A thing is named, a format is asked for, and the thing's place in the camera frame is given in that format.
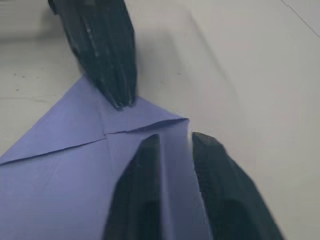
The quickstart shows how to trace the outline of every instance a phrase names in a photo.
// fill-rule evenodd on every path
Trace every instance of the table surface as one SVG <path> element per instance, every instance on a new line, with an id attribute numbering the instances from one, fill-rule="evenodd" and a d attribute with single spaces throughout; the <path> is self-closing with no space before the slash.
<path id="1" fill-rule="evenodd" d="M 320 38 L 281 0 L 126 0 L 138 92 L 216 137 L 284 235 L 320 236 Z M 47 1 L 0 1 L 0 155 L 79 79 Z"/>

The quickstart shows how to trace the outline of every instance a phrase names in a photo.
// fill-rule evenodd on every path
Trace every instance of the blue paper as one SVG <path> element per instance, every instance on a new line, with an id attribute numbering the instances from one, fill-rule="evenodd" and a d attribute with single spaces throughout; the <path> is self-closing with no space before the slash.
<path id="1" fill-rule="evenodd" d="M 116 110 L 82 77 L 0 158 L 0 238 L 100 240 L 118 179 L 158 134 L 164 239 L 212 239 L 188 123 L 142 98 Z"/>

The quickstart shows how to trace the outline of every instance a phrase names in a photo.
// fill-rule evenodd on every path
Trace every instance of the white table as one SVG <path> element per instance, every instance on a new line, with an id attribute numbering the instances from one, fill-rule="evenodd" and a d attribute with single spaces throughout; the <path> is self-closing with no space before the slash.
<path id="1" fill-rule="evenodd" d="M 222 142 L 287 239 L 318 239 L 320 38 L 280 0 L 126 2 L 139 95 Z M 0 155 L 81 75 L 46 0 L 0 1 Z"/>

